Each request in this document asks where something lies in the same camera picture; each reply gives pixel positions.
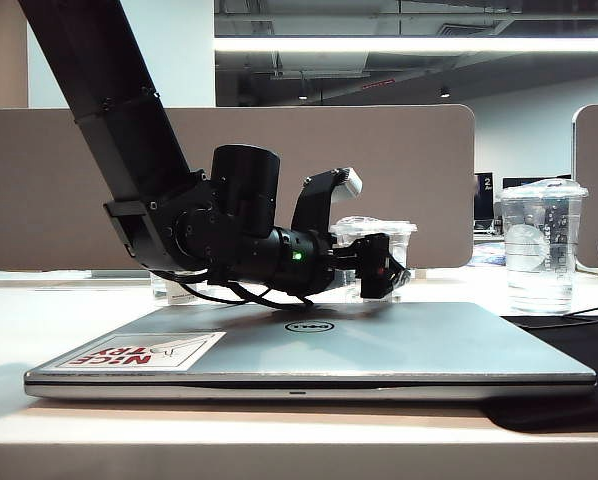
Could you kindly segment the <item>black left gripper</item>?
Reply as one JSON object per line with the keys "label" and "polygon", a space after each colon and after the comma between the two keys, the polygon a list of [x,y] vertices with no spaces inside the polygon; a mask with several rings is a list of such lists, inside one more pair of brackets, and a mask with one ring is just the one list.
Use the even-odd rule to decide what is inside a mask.
{"label": "black left gripper", "polygon": [[[335,277],[334,268],[328,264],[335,237],[328,232],[283,228],[276,228],[275,233],[280,244],[273,288],[297,297],[327,290]],[[349,246],[337,248],[336,266],[355,270],[361,280],[363,299],[382,299],[411,279],[410,271],[389,255],[389,238],[383,233],[366,235]]]}

